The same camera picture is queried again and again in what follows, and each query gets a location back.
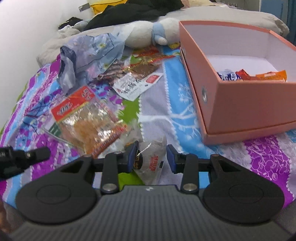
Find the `pink box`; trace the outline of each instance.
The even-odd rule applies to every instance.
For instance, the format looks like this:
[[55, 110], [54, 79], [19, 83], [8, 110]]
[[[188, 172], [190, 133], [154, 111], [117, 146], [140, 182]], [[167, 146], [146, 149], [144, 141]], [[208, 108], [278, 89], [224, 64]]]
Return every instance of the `pink box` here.
[[[205, 144], [296, 128], [296, 47], [273, 31], [238, 23], [181, 21], [185, 66]], [[287, 82], [222, 81], [217, 71], [249, 75], [286, 70]]]

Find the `colorful bed sheet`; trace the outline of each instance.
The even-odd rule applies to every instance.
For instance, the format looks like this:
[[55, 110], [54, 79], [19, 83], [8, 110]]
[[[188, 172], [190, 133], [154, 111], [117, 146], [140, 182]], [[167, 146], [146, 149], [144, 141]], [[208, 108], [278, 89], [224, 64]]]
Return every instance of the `colorful bed sheet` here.
[[[179, 50], [163, 48], [165, 54]], [[76, 149], [45, 134], [41, 127], [49, 119], [49, 109], [63, 97], [57, 83], [60, 60], [45, 65], [33, 76], [0, 139], [1, 146], [30, 150], [41, 146], [51, 149], [49, 160], [36, 164], [23, 174], [0, 182], [0, 196], [15, 206], [15, 195], [26, 183], [78, 157]], [[228, 145], [205, 146], [201, 142], [199, 124], [192, 93], [179, 57], [167, 59], [158, 72], [163, 77], [134, 102], [121, 99], [105, 83], [90, 85], [99, 98], [120, 118], [138, 119], [144, 140], [166, 135], [168, 144], [179, 152], [209, 158], [219, 153], [276, 183], [284, 192], [285, 206], [296, 193], [296, 130]], [[159, 184], [180, 186], [182, 174], [173, 174], [167, 162], [163, 165]], [[99, 186], [97, 175], [94, 186]], [[200, 187], [209, 184], [207, 173], [200, 173]]]

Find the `yellow bag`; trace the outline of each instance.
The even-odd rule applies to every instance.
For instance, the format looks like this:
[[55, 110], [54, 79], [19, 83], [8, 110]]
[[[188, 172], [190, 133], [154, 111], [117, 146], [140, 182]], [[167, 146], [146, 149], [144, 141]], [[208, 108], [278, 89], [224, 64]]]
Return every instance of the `yellow bag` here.
[[117, 4], [126, 3], [127, 0], [102, 0], [100, 2], [94, 3], [91, 7], [94, 10], [94, 14], [103, 12], [108, 5], [115, 6]]

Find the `bed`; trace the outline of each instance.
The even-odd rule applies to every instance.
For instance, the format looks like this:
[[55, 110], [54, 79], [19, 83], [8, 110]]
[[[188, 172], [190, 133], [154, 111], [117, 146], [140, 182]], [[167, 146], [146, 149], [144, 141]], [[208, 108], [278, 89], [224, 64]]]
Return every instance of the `bed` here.
[[[246, 23], [264, 27], [286, 36], [287, 26], [271, 14], [249, 12], [220, 7], [193, 7], [168, 13], [165, 17], [179, 20], [219, 20]], [[16, 149], [30, 150], [48, 146], [49, 160], [36, 164], [23, 174], [0, 182], [0, 196], [3, 201], [15, 207], [15, 196], [26, 183], [71, 162], [79, 155], [75, 148], [46, 134], [42, 126], [49, 121], [49, 110], [63, 98], [57, 82], [60, 59], [59, 48], [77, 34], [96, 36], [112, 32], [113, 26], [92, 29], [78, 33], [69, 29], [62, 37], [49, 40], [38, 55], [41, 65], [38, 72], [28, 81], [17, 105], [6, 123], [0, 139], [1, 146], [11, 145]], [[179, 152], [194, 153], [200, 158], [209, 158], [219, 153], [248, 168], [281, 187], [285, 195], [285, 206], [294, 200], [296, 193], [296, 130], [279, 135], [262, 137], [228, 145], [205, 146], [201, 142], [200, 130], [192, 93], [184, 67], [179, 59], [179, 50], [161, 47], [166, 55], [176, 57], [163, 61], [159, 72], [162, 78], [135, 101], [120, 98], [107, 84], [91, 84], [92, 90], [104, 101], [119, 118], [126, 122], [137, 119], [144, 140], [167, 137]], [[182, 174], [173, 174], [167, 161], [163, 165], [159, 184], [180, 186]], [[200, 175], [200, 186], [209, 184], [206, 173]], [[100, 185], [97, 174], [94, 187]]]

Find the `white stuffed animal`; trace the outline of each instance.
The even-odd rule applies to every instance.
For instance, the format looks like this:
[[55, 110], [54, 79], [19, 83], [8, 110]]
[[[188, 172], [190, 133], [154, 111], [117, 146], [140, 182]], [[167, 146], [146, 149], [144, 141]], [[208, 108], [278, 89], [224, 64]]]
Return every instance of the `white stuffed animal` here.
[[179, 21], [166, 18], [159, 22], [137, 21], [125, 25], [122, 34], [127, 35], [126, 46], [144, 48], [151, 44], [170, 45], [180, 41]]

